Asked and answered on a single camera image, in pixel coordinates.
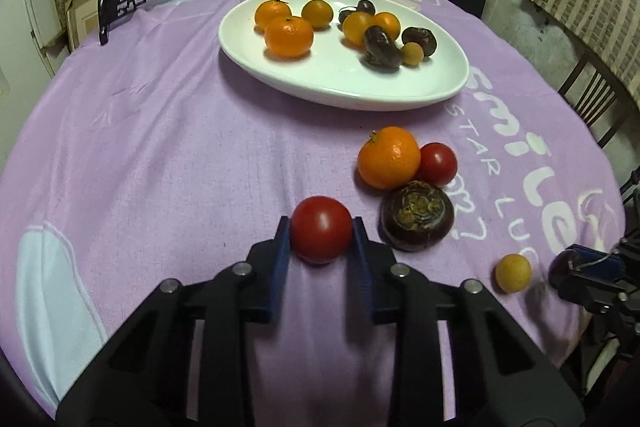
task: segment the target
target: orange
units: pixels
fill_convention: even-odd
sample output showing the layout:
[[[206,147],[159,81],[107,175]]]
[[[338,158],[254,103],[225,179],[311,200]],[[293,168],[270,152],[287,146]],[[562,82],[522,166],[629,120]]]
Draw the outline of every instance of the orange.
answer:
[[[264,30],[264,42],[278,57],[297,58],[314,43],[314,29],[302,17],[276,17]]]
[[[373,188],[393,190],[414,179],[420,167],[420,148],[402,127],[373,131],[358,154],[358,172]]]
[[[393,41],[400,36],[400,21],[392,13],[376,13],[376,16],[373,17],[373,24],[380,26]]]
[[[291,8],[289,5],[281,0],[265,1],[254,14],[255,25],[258,26],[260,31],[264,31],[267,24],[276,17],[287,17],[291,15]]]
[[[334,20],[334,9],[323,0],[312,0],[305,4],[300,14],[315,30],[326,28]]]
[[[366,12],[355,12],[342,23],[342,32],[351,44],[363,46],[364,32],[370,26],[373,26],[373,15]]]

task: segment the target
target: table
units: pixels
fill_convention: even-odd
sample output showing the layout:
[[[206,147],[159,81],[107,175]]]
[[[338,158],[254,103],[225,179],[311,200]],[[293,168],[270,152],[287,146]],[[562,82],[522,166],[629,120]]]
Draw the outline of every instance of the table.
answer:
[[[243,0],[155,0],[64,64],[22,130],[0,181],[0,346],[53,413],[124,318],[166,277],[211,279],[273,237],[313,194],[339,199],[377,239],[380,195],[354,164],[370,131],[407,127],[456,151],[449,236],[398,254],[451,285],[507,253],[532,262],[530,287],[498,296],[554,363],[580,313],[546,283],[578,242],[608,250],[624,229],[620,194],[587,128],[534,68],[446,0],[420,9],[468,55],[465,89],[402,113],[315,105],[261,84],[222,51],[217,28]],[[292,259],[282,318],[251,328],[259,426],[385,425],[394,331],[352,305],[346,263]],[[445,328],[442,330],[444,340]],[[453,413],[445,344],[447,415]]]

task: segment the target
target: white plate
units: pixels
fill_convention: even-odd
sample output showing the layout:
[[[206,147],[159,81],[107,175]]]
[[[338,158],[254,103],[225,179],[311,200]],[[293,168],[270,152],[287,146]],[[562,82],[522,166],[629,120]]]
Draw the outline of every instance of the white plate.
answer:
[[[389,0],[370,0],[377,12],[395,14],[402,29],[430,29],[438,41],[436,52],[417,68],[401,66],[382,73],[360,62],[360,53],[340,43],[338,11],[359,0],[325,0],[334,8],[327,30],[315,32],[310,53],[299,60],[268,58],[261,34],[254,31],[254,13],[267,0],[246,0],[229,11],[218,37],[225,53],[241,68],[280,91],[311,102],[369,111],[400,111],[441,102],[459,92],[469,74],[469,62],[460,45],[435,22]],[[300,15],[310,0],[283,0]]]

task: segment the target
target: plate rim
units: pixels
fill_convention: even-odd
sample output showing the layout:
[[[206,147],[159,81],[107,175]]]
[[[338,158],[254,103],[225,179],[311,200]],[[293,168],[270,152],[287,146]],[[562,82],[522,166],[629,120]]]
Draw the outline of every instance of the plate rim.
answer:
[[[295,87],[296,89],[304,90],[304,91],[309,92],[309,93],[314,93],[314,94],[319,94],[319,95],[327,95],[327,96],[342,96],[342,97],[350,98],[351,100],[354,100],[354,101],[357,100],[357,101],[360,101],[360,102],[377,102],[377,103],[389,103],[389,104],[392,103],[392,104],[396,104],[396,105],[402,104],[402,103],[411,104],[411,103],[417,103],[417,102],[428,102],[428,104],[431,105],[433,103],[442,102],[444,100],[452,98],[457,93],[459,93],[465,87],[466,81],[467,81],[468,76],[470,74],[469,60],[468,60],[468,57],[466,56],[466,53],[465,53],[464,49],[462,49],[462,46],[460,46],[460,43],[455,38],[453,38],[453,36],[449,32],[447,32],[446,29],[444,29],[442,26],[440,26],[437,22],[435,22],[432,19],[428,18],[423,13],[421,13],[421,12],[419,12],[417,10],[414,10],[418,15],[420,15],[421,17],[424,17],[431,24],[436,25],[441,31],[443,31],[445,34],[447,34],[449,36],[449,38],[451,38],[453,43],[458,47],[459,51],[462,53],[462,56],[465,57],[466,75],[464,76],[464,80],[461,81],[461,85],[460,86],[453,87],[452,89],[449,89],[448,91],[445,91],[445,92],[441,93],[440,95],[438,95],[436,97],[433,97],[433,96],[432,97],[428,97],[428,96],[424,96],[424,95],[415,95],[415,96],[375,95],[375,96],[370,96],[370,95],[357,94],[357,93],[354,93],[354,92],[346,92],[346,91],[341,91],[341,90],[337,90],[337,89],[331,89],[329,87],[303,86],[303,85],[299,84],[298,81],[296,81],[295,78],[292,78],[292,77],[290,77],[289,75],[286,75],[286,74],[282,74],[280,76],[280,78],[273,78],[270,74],[269,75],[265,75],[261,71],[258,71],[256,68],[251,67],[251,65],[247,65],[246,61],[242,60],[242,58],[240,58],[238,54],[236,54],[233,50],[231,50],[229,48],[229,46],[227,45],[227,42],[225,42],[225,36],[223,35],[223,28],[224,28],[225,24],[228,23],[228,19],[230,19],[232,17],[233,13],[236,12],[236,10],[241,9],[241,7],[244,4],[247,4],[250,1],[252,1],[252,0],[244,0],[244,1],[240,2],[240,3],[238,3],[231,10],[229,10],[224,15],[224,17],[222,17],[222,20],[220,21],[220,25],[218,26],[218,41],[220,42],[220,47],[221,47],[222,51],[224,51],[225,54],[229,58],[231,58],[231,60],[234,61],[243,70],[247,71],[252,76],[255,76],[258,80],[260,80],[263,83],[266,83],[265,76],[267,76],[269,78],[269,80],[270,80],[270,83],[268,85],[271,85],[271,81],[273,81],[273,83],[276,83],[276,84],[288,84],[289,86]],[[405,6],[403,4],[397,3],[397,2],[392,1],[392,0],[383,0],[383,1],[389,2],[391,4],[394,4],[395,6],[399,6],[402,9],[411,10],[411,8],[409,8],[408,6]]]

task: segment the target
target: black robotic claw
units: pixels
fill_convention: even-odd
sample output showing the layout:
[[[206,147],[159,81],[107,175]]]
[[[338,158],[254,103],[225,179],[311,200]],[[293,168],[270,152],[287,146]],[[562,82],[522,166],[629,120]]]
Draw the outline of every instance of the black robotic claw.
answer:
[[[397,326],[390,427],[580,425],[577,397],[482,283],[430,282],[396,263],[389,247],[370,241],[360,218],[353,232],[350,263],[359,270],[370,318]],[[254,245],[245,262],[214,279],[190,286],[164,280],[69,390],[58,424],[252,427],[244,323],[276,317],[289,255],[283,217],[274,239]],[[194,330],[202,320],[198,347]],[[456,389],[456,418],[447,422],[438,321],[448,323]],[[200,351],[195,391],[190,360]],[[188,413],[193,394],[196,414]]]

